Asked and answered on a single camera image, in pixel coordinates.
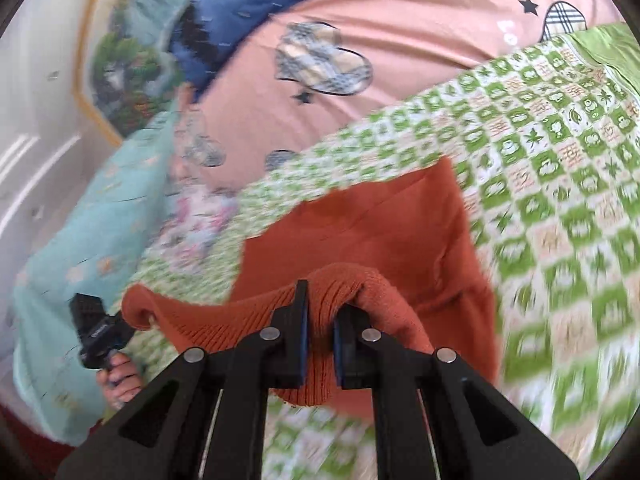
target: orange cloth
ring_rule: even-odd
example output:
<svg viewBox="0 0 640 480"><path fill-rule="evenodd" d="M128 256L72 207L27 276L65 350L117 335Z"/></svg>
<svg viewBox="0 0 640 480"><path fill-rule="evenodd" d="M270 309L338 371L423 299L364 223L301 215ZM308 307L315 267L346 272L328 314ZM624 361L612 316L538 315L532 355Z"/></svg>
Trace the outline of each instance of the orange cloth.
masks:
<svg viewBox="0 0 640 480"><path fill-rule="evenodd" d="M344 392L335 384L331 323L347 301L405 346L454 348L485 378L495 377L494 297L446 158L388 182L300 204L246 241L240 275L224 305L192 305L134 285L122 311L136 328L148 328L153 313L178 351L219 351L268 326L273 310L292 301L301 278L309 280L308 377L300 390L279 392L285 400L370 416L368 392Z"/></svg>

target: black star print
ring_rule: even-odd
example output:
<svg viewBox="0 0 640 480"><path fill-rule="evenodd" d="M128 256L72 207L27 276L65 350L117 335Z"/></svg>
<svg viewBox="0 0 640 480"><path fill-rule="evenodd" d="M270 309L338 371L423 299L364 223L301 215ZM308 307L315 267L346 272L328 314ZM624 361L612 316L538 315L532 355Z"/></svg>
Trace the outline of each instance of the black star print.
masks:
<svg viewBox="0 0 640 480"><path fill-rule="evenodd" d="M536 16L538 15L538 11L536 10L538 8L538 4L533 3L531 0L518 0L522 6L524 7L524 13L528 14L535 14Z"/></svg>
<svg viewBox="0 0 640 480"><path fill-rule="evenodd" d="M301 105L308 105L311 103L311 94L309 92L300 92L298 95L294 95L293 98L297 99Z"/></svg>

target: white wall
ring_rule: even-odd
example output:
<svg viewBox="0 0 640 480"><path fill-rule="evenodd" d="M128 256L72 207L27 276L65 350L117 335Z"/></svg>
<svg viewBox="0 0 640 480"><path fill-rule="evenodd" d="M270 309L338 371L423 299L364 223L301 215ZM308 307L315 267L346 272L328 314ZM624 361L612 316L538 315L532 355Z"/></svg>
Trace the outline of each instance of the white wall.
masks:
<svg viewBox="0 0 640 480"><path fill-rule="evenodd" d="M72 97L87 1L25 0L0 38L0 401L15 276L112 150Z"/></svg>

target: hand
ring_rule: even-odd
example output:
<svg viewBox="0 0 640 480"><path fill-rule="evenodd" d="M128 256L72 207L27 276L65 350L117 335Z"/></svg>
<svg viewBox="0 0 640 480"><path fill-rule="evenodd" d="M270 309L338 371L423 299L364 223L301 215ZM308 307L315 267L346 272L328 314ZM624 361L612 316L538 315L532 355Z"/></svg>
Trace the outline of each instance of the hand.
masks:
<svg viewBox="0 0 640 480"><path fill-rule="evenodd" d="M111 357L111 371L100 370L96 381L111 407L119 410L142 390L142 379L136 365L128 356L118 352Z"/></svg>

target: green fabric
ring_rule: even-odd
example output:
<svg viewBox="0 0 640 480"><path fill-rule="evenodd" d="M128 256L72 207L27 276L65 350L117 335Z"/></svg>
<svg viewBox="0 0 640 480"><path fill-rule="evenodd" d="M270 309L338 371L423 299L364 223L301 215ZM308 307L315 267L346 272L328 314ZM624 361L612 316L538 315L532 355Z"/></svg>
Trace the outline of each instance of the green fabric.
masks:
<svg viewBox="0 0 640 480"><path fill-rule="evenodd" d="M576 50L591 62L616 71L640 92L640 48L626 23L611 23L571 35Z"/></svg>
<svg viewBox="0 0 640 480"><path fill-rule="evenodd" d="M581 51L589 34L605 37L581 33ZM622 434L640 386L640 104L596 61L605 45L585 56L557 36L373 113L245 189L201 276L176 274L150 251L133 281L223 301L243 241L300 201L446 154L496 292L497 386L587 474ZM175 357L155 331L137 334L130 351L148 378ZM373 478L370 435L325 408L271 398L263 476Z"/></svg>

